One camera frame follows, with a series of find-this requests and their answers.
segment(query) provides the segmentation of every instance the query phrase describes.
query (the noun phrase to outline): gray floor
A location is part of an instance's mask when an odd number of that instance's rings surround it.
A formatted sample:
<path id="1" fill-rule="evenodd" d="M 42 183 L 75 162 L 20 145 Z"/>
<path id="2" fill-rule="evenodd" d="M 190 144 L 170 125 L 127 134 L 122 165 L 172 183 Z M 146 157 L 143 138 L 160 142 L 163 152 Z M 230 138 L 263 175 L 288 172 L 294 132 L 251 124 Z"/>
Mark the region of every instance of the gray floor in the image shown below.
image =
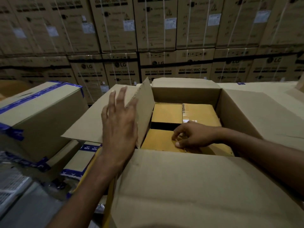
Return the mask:
<path id="1" fill-rule="evenodd" d="M 63 202 L 50 197 L 34 182 L 2 217 L 0 227 L 43 228 L 62 205 Z M 89 228 L 96 227 L 93 222 L 89 225 Z"/>

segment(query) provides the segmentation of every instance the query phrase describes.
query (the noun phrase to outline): left arm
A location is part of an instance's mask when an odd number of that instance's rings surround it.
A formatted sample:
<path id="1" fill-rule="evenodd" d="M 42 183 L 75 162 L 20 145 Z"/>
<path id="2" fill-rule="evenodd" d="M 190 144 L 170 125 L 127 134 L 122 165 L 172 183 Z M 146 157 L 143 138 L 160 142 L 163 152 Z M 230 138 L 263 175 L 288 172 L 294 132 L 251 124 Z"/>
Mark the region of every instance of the left arm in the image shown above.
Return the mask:
<path id="1" fill-rule="evenodd" d="M 115 92 L 102 110 L 102 152 L 74 195 L 55 215 L 47 228 L 87 228 L 93 213 L 110 181 L 133 154 L 137 140 L 135 123 L 137 100 L 127 108 L 124 98 L 127 87 L 121 88 L 115 104 Z"/>

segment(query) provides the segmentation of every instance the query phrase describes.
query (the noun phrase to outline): right hand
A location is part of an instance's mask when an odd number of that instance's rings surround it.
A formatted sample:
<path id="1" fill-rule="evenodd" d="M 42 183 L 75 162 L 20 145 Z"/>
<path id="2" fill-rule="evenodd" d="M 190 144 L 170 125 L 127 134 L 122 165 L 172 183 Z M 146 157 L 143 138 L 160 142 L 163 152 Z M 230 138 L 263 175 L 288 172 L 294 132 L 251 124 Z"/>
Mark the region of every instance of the right hand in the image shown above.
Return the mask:
<path id="1" fill-rule="evenodd" d="M 224 128 L 220 126 L 205 126 L 197 122 L 188 121 L 187 123 L 182 123 L 174 130 L 172 140 L 176 140 L 180 133 L 185 133 L 188 138 L 176 142 L 176 147 L 204 147 L 212 143 L 220 143 L 223 130 Z"/>

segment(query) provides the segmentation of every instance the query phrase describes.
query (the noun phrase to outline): forearm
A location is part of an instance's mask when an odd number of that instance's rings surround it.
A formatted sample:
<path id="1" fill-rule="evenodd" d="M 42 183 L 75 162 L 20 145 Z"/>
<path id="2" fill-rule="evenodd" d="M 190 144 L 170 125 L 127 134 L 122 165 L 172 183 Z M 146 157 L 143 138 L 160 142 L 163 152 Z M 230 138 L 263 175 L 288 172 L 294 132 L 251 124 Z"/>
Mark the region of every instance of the forearm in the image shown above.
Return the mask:
<path id="1" fill-rule="evenodd" d="M 229 129 L 221 140 L 304 196 L 304 152 Z"/>
<path id="2" fill-rule="evenodd" d="M 69 201 L 55 215 L 47 228 L 87 228 L 105 189 L 114 177 L 98 158 L 89 174 Z"/>

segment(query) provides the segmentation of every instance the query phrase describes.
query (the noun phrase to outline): left hand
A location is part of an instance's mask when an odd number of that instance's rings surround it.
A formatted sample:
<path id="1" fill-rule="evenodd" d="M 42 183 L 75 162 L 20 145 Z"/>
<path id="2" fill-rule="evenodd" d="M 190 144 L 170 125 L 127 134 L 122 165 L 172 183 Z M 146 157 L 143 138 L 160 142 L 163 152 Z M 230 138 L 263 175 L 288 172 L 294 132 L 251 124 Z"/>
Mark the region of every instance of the left hand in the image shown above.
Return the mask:
<path id="1" fill-rule="evenodd" d="M 137 124 L 135 122 L 137 99 L 132 99 L 125 108 L 125 94 L 127 87 L 120 89 L 116 99 L 116 92 L 111 92 L 109 104 L 101 113 L 102 118 L 102 153 L 104 165 L 116 174 L 125 161 L 134 152 L 137 140 Z"/>

